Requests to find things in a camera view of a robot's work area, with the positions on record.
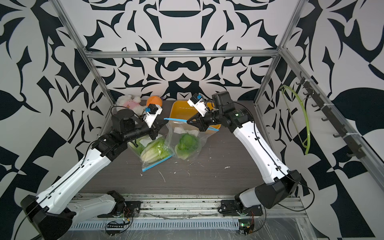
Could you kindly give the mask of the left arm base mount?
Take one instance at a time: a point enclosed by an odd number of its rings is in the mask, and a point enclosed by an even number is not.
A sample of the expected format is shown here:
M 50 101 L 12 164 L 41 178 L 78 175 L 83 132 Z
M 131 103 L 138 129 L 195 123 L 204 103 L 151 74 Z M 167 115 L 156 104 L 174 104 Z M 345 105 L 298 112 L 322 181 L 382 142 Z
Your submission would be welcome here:
M 98 215 L 98 218 L 131 218 L 137 217 L 141 210 L 141 201 L 125 201 L 117 203 L 108 214 Z

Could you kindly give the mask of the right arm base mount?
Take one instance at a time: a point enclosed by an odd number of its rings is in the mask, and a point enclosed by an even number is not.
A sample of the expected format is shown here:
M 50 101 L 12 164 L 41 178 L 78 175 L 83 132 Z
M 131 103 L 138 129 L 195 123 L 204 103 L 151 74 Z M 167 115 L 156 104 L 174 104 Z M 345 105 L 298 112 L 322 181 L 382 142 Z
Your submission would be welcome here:
M 222 200 L 218 212 L 224 217 L 259 217 L 263 215 L 263 208 L 261 205 L 246 208 L 236 200 Z

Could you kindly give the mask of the yellow plastic tray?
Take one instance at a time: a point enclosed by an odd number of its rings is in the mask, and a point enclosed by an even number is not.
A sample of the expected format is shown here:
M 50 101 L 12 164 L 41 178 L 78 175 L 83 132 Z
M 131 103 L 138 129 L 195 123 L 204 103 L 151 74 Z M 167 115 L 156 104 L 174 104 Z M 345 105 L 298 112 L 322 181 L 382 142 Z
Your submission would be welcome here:
M 187 101 L 176 101 L 172 105 L 170 116 L 168 117 L 168 119 L 172 122 L 178 121 L 178 127 L 182 127 L 185 130 L 199 131 L 197 127 L 188 125 L 186 123 L 186 120 L 188 120 L 197 113 L 198 111 L 194 107 L 191 107 L 187 103 Z

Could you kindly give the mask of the clear zipper bag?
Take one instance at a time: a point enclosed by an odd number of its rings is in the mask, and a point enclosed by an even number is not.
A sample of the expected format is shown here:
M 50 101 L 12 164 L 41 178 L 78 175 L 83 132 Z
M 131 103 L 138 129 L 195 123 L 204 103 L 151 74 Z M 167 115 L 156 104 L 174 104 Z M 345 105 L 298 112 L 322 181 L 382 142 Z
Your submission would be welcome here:
M 143 172 L 163 163 L 174 155 L 166 142 L 166 138 L 161 134 L 155 140 L 149 136 L 144 136 L 133 142 L 128 142 L 128 146 L 140 158 Z
M 201 132 L 197 127 L 187 124 L 187 120 L 165 118 L 168 120 L 168 134 L 166 143 L 179 160 L 194 160 L 200 154 L 208 138 L 219 131 L 219 129 L 208 127 Z

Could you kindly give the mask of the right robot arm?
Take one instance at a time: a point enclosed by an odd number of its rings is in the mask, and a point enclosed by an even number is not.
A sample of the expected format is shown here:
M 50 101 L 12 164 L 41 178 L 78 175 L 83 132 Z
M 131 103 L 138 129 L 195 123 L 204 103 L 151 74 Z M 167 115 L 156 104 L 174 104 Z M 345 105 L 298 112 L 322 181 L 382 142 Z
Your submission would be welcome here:
M 214 108 L 211 110 L 202 95 L 194 94 L 188 104 L 197 114 L 187 123 L 201 132 L 213 125 L 222 125 L 235 135 L 256 163 L 264 181 L 238 194 L 236 201 L 244 209 L 257 205 L 271 209 L 294 192 L 302 179 L 301 174 L 291 171 L 275 155 L 257 129 L 252 113 L 243 105 L 237 109 L 229 92 L 216 93 L 212 100 Z

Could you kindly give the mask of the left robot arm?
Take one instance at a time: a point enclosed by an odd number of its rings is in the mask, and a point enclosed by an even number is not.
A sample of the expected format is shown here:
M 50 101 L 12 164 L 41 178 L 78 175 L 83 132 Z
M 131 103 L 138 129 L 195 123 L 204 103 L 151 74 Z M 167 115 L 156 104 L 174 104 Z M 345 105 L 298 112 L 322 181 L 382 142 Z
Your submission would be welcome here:
M 100 215 L 119 216 L 127 208 L 125 198 L 116 191 L 101 197 L 72 204 L 71 200 L 99 171 L 112 163 L 129 143 L 149 136 L 155 140 L 166 120 L 157 120 L 162 107 L 150 104 L 137 117 L 129 108 L 111 116 L 112 129 L 95 140 L 85 156 L 62 178 L 37 196 L 21 201 L 27 219 L 44 240 L 57 240 L 72 226 Z

